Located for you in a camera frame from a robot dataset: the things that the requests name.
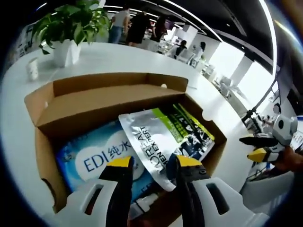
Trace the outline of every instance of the box flap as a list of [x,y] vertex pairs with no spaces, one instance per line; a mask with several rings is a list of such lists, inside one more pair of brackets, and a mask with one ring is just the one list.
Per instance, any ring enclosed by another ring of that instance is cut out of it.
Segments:
[[74,92],[54,98],[41,115],[37,126],[109,106],[176,94],[183,92],[149,84],[102,87]]
[[37,126],[43,110],[51,100],[57,96],[86,91],[101,87],[151,84],[161,86],[179,92],[185,92],[188,80],[182,77],[167,76],[152,73],[100,73],[77,77],[71,77],[48,83],[25,97],[25,104],[30,118]]
[[24,102],[34,125],[37,125],[43,110],[53,98],[53,83],[48,83],[25,97]]
[[101,87],[136,85],[146,83],[146,73],[99,73],[56,80],[53,82],[55,97],[72,92]]
[[165,84],[167,88],[185,92],[188,80],[182,77],[151,73],[100,73],[56,80],[53,82],[53,90],[55,96],[62,96],[72,92],[85,91],[100,87],[137,84],[152,84],[157,86]]

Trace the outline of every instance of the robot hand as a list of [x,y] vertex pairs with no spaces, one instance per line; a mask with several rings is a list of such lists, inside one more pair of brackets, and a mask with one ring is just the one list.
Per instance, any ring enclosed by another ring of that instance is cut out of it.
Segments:
[[255,162],[275,162],[282,158],[285,147],[290,145],[297,131],[296,117],[287,118],[279,115],[274,123],[273,131],[269,134],[256,134],[240,138],[240,141],[256,147],[247,157]]
[[[65,208],[44,218],[50,226],[127,227],[132,166],[131,157],[108,163],[99,179],[87,182],[68,197]],[[167,174],[176,182],[185,227],[259,227],[268,219],[246,208],[240,194],[210,178],[193,158],[172,155]]]
[[172,155],[167,166],[176,181],[185,227],[259,227],[268,216],[243,205],[242,196],[219,178],[210,178],[201,162]]
[[133,158],[109,162],[99,179],[69,195],[66,207],[44,219],[56,227],[127,227],[132,198]]

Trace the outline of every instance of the jeans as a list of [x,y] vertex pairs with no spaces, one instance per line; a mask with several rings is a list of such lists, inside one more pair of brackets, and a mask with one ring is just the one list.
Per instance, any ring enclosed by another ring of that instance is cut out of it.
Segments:
[[122,33],[122,27],[112,26],[112,29],[109,31],[108,42],[110,44],[118,44]]

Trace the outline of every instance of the white wall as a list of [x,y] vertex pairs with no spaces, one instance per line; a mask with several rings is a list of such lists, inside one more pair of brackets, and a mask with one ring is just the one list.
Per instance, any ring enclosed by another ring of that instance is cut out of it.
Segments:
[[183,27],[183,31],[186,32],[186,38],[185,40],[187,41],[186,47],[189,48],[195,39],[195,36],[197,35],[198,30],[191,25],[185,25]]
[[205,52],[204,52],[203,56],[205,57],[206,61],[209,62],[210,58],[212,57],[212,55],[214,54],[214,52],[216,51],[217,47],[219,46],[219,44],[221,42],[214,40],[212,38],[209,38],[205,35],[197,34],[195,36],[193,42],[191,43],[189,49],[191,50],[194,45],[199,46],[201,42],[206,43],[206,48],[205,48]]

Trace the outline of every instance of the white countertop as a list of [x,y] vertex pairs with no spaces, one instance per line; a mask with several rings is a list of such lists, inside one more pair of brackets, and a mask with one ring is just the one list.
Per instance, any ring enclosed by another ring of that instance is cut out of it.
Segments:
[[[39,78],[29,82],[26,65],[34,57],[38,57]],[[230,104],[198,71],[161,54],[105,43],[84,44],[79,62],[72,67],[56,68],[52,57],[42,55],[41,50],[23,56],[6,72],[1,87],[4,155],[17,187],[38,215],[53,211],[53,198],[38,174],[34,127],[24,97],[50,81],[90,73],[150,72],[189,79],[187,93],[204,109],[203,117],[213,120],[227,138],[214,176],[240,191],[252,164],[246,158],[252,147],[239,142],[239,137],[246,136],[248,131]]]

